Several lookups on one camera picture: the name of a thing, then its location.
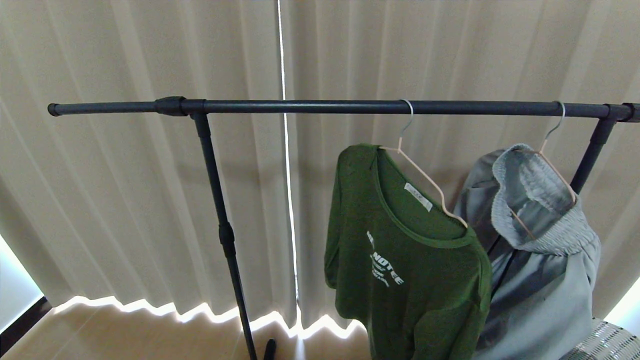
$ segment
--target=clothing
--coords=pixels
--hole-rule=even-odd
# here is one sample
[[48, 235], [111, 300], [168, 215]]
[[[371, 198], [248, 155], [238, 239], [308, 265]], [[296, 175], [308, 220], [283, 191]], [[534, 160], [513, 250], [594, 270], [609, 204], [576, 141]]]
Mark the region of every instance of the clothing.
[[532, 151], [516, 144], [480, 158], [454, 210], [487, 250], [493, 288], [504, 274], [474, 359], [556, 360], [591, 332], [600, 240], [580, 198], [574, 205], [549, 164], [518, 149]]
[[384, 150], [340, 154], [324, 274], [338, 314], [367, 327], [374, 359], [470, 359], [490, 272], [473, 229], [416, 190]]

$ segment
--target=metal hook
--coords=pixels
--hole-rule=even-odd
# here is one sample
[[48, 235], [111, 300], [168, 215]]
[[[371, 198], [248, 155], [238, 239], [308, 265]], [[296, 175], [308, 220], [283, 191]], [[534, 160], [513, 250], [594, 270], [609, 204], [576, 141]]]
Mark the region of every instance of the metal hook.
[[406, 102], [406, 104], [409, 106], [409, 109], [411, 109], [411, 118], [409, 119], [409, 122], [407, 122], [406, 125], [402, 128], [402, 131], [400, 131], [400, 138], [402, 138], [404, 136], [404, 130], [406, 130], [406, 128], [409, 127], [409, 125], [411, 125], [411, 123], [413, 122], [413, 105], [411, 105], [411, 102], [406, 99], [400, 99], [400, 101]]
[[562, 101], [560, 101], [560, 100], [558, 100], [556, 102], [558, 104], [560, 104], [560, 106], [562, 106], [562, 117], [560, 118], [560, 121], [558, 122], [558, 125], [554, 126], [553, 129], [549, 130], [549, 132], [545, 136], [545, 140], [549, 139], [549, 135], [551, 135], [551, 133], [553, 133], [557, 128], [560, 127], [560, 125], [562, 124], [562, 121], [564, 120], [564, 116], [566, 115], [566, 108], [564, 107], [564, 103]]

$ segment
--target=clothes rack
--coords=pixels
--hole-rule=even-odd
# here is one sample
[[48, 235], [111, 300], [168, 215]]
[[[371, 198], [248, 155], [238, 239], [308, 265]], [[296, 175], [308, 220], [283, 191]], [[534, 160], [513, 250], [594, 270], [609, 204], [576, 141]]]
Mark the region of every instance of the clothes rack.
[[[522, 101], [412, 101], [415, 114], [424, 115], [524, 115], [560, 116], [561, 106], [557, 102]], [[574, 104], [565, 103], [565, 117], [596, 118], [589, 145], [571, 181], [571, 187], [579, 193], [586, 182], [595, 161], [607, 142], [613, 127], [618, 122], [640, 122], [640, 104]], [[211, 143], [208, 113], [332, 113], [332, 114], [408, 114], [404, 101], [212, 101], [186, 99], [171, 96], [146, 102], [96, 102], [84, 104], [50, 104], [47, 108], [53, 116], [95, 113], [160, 113], [169, 116], [190, 116], [196, 125], [202, 153], [204, 155], [209, 182], [216, 205], [219, 237], [231, 274], [243, 326], [244, 338], [251, 360], [257, 360], [249, 318], [244, 304], [242, 283], [236, 259], [234, 233], [227, 220], [227, 210], [220, 187], [220, 175]], [[275, 356], [276, 343], [270, 339], [264, 353], [265, 360]]]

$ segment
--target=green t-shirt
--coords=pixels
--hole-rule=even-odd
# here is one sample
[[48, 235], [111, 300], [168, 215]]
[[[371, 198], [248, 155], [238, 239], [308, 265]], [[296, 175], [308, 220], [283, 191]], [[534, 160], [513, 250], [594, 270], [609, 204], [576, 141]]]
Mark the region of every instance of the green t-shirt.
[[324, 275], [338, 314], [367, 327], [374, 359], [470, 359], [491, 274], [471, 227], [416, 190], [386, 151], [340, 154]]

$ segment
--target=curtain fold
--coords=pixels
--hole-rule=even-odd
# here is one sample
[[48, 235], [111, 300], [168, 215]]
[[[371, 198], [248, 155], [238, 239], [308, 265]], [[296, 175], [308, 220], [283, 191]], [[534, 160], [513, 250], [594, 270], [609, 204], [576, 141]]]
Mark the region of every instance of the curtain fold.
[[[276, 4], [2, 1], [0, 231], [53, 305], [236, 306], [187, 117], [49, 102], [281, 99]], [[210, 115], [252, 319], [296, 319], [284, 123]]]
[[[289, 2], [282, 6], [288, 99], [637, 102], [640, 8], [632, 1]], [[323, 252], [335, 163], [360, 142], [395, 147], [402, 115], [289, 115], [292, 206], [303, 325], [335, 314]], [[558, 119], [416, 116], [403, 149], [452, 206], [478, 157], [517, 142], [539, 147]], [[567, 119], [545, 151], [571, 179], [596, 120]], [[618, 124], [585, 186], [603, 243], [594, 314], [640, 276], [634, 153], [640, 127]], [[437, 193], [407, 161], [422, 189]]]

